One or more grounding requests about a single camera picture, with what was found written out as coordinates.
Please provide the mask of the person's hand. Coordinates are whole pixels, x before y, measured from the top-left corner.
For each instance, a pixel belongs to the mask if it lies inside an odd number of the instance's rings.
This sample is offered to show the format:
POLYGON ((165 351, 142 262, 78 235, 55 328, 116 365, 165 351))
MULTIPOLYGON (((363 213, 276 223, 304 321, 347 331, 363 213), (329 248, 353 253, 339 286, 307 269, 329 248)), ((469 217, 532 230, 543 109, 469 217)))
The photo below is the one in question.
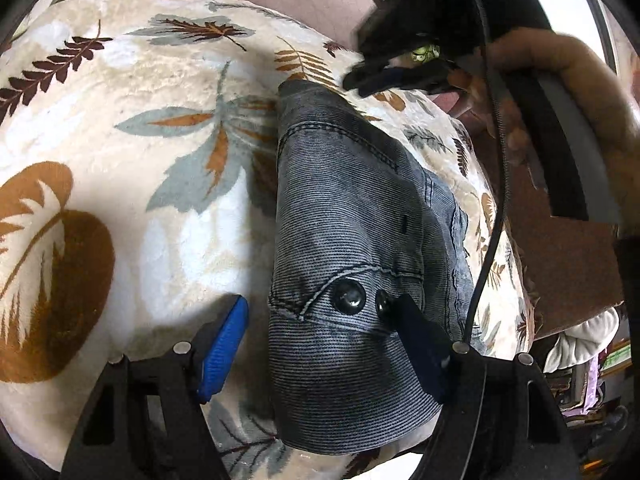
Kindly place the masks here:
POLYGON ((552 216, 639 233, 639 105, 580 40, 517 28, 458 58, 447 75, 486 120, 498 119, 509 159, 529 166, 552 216))

